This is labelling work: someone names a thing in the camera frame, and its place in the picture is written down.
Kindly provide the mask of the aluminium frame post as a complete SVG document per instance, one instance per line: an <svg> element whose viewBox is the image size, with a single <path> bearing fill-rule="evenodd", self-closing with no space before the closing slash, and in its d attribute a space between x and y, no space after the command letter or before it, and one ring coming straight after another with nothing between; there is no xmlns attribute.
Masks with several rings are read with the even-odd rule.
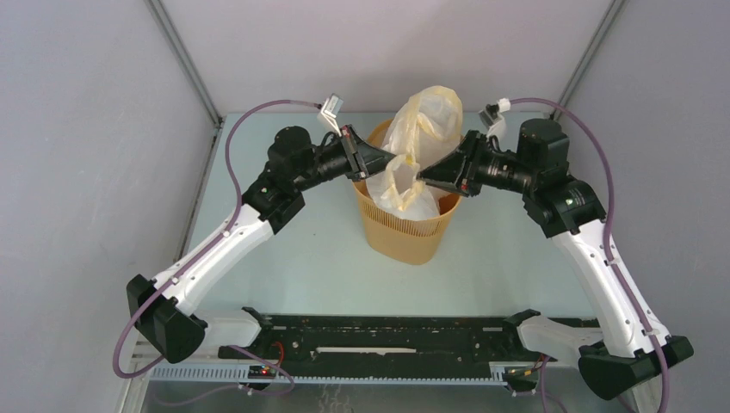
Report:
<svg viewBox="0 0 730 413"><path fill-rule="evenodd" d="M203 106L207 117L211 120L214 127L220 127L223 122L220 111L216 108L213 98L164 2L160 0L145 0L144 4L157 23L161 34L168 43L183 75L188 80L199 102Z"/></svg>
<svg viewBox="0 0 730 413"><path fill-rule="evenodd" d="M560 94L558 103L567 107L575 93L577 92L580 84L583 82L586 74L598 52L601 50L603 43L606 41L611 30L614 28L616 22L619 20L622 12L629 4L628 0L612 0L609 2L609 6L604 11L593 35L584 49L578 63L576 64L565 88Z"/></svg>

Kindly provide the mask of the aluminium frame post right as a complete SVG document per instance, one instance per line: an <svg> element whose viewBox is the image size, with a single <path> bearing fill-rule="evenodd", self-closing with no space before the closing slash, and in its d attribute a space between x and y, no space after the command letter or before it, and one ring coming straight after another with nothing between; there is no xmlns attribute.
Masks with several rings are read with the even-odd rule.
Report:
<svg viewBox="0 0 730 413"><path fill-rule="evenodd" d="M628 0L612 0L609 2L609 6L604 11L593 35L584 49L578 63L576 64L565 88L560 94L558 103L567 107L575 93L577 92L580 84L583 82L586 74L598 52L601 50L603 43L606 41L611 30L614 28L616 22L619 20L622 12L629 4Z"/></svg>

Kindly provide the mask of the small electronics board with leds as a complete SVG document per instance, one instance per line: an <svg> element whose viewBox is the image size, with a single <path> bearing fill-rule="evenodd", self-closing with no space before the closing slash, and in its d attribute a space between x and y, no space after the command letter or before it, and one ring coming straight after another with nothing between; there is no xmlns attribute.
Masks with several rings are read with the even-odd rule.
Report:
<svg viewBox="0 0 730 413"><path fill-rule="evenodd" d="M248 379L275 379L277 371L267 366L250 366L248 368Z"/></svg>

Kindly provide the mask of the aluminium frame post left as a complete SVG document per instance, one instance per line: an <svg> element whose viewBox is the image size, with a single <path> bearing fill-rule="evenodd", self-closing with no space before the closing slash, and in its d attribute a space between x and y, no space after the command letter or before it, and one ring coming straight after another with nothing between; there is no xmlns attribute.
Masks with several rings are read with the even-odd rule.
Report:
<svg viewBox="0 0 730 413"><path fill-rule="evenodd" d="M223 122L220 111L216 108L213 98L164 2L160 0L145 0L144 4L157 23L161 34L168 43L183 75L188 80L199 102L203 106L207 117L211 120L214 127L220 127Z"/></svg>

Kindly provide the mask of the translucent cream trash bag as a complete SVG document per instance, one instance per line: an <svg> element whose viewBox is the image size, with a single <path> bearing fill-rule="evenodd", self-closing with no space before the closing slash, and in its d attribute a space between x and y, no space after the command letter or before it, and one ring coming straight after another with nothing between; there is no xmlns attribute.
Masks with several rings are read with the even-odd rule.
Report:
<svg viewBox="0 0 730 413"><path fill-rule="evenodd" d="M438 201L447 192L430 188L418 173L456 148L462 124L462 102L454 90L431 86L411 96L379 144L394 159L383 172L366 180L374 204L399 219L423 221L439 216Z"/></svg>

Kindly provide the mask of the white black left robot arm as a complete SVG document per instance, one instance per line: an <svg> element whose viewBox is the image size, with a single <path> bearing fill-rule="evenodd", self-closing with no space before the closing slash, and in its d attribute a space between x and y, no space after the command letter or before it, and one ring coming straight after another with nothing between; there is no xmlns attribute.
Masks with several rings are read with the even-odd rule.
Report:
<svg viewBox="0 0 730 413"><path fill-rule="evenodd" d="M127 283L134 328L169 363L186 360L201 346L208 325L194 313L202 298L241 258L289 223L305 205L304 191L339 176L364 181L394 158L350 125L328 132L319 145L305 128L285 127L267 156L232 214L202 243L155 277L138 274Z"/></svg>

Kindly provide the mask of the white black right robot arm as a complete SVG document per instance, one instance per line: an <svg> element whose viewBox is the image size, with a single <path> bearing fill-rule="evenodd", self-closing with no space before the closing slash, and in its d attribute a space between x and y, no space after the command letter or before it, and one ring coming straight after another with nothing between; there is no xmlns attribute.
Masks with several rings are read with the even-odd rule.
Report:
<svg viewBox="0 0 730 413"><path fill-rule="evenodd" d="M642 298L604 234L607 215L595 191L569 174L568 151L558 123L531 119L520 126L514 151L500 151L492 138L471 131L418 179L466 197L485 186L521 195L528 216L571 263L599 329L583 332L522 311L507 318L501 349L513 360L536 352L574 367L597 396L611 400L694 350L688 338L670 334Z"/></svg>

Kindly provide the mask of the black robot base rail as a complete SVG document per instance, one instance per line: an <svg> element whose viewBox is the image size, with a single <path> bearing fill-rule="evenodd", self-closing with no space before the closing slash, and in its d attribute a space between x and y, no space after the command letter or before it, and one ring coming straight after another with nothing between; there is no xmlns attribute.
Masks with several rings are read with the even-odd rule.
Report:
<svg viewBox="0 0 730 413"><path fill-rule="evenodd" d="M298 384L534 387L542 357L501 317L275 315L250 354L279 362Z"/></svg>

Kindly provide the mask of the orange slotted plastic trash bin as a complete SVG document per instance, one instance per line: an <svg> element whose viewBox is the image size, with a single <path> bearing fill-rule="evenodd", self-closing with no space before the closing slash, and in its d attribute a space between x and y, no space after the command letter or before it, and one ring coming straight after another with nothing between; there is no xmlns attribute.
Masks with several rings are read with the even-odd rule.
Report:
<svg viewBox="0 0 730 413"><path fill-rule="evenodd" d="M355 182L353 188L369 246L384 256L411 265L421 265L433 258L461 203L458 194L448 194L438 201L437 217L412 221L379 209L370 198L365 182Z"/></svg>

